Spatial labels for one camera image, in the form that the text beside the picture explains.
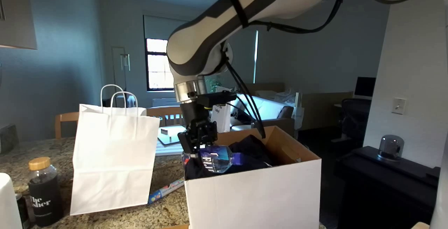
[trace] computer monitor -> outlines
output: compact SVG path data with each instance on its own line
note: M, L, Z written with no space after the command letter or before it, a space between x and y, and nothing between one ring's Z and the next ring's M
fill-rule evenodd
M358 77L353 98L372 99L376 78Z

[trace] window frame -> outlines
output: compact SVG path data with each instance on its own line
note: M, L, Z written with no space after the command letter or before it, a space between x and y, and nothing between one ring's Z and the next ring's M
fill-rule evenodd
M146 63L146 91L147 92L160 92L160 91L174 91L174 87L166 87L166 88L150 88L149 87L149 66L148 66L148 55L160 55L167 56L166 52L149 52L147 40L152 38L144 38L145 40L145 63Z

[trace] purple bottle cap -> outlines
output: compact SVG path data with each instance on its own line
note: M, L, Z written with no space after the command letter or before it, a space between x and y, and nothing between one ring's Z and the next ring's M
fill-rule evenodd
M232 165L243 165L243 154L242 153L233 153Z

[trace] paper towel roll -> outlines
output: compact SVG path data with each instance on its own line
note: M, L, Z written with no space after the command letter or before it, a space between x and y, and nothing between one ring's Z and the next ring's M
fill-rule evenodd
M5 173L0 173L0 228L22 228L13 182Z

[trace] wooden chair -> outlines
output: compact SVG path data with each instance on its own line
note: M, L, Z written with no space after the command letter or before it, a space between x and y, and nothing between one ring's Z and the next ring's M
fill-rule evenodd
M76 122L78 123L79 112L72 113L62 113L55 117L55 137L56 139L61 138L61 122Z
M161 127L169 125L184 125L184 116L182 115L181 108L178 106L147 108L146 115L160 117Z

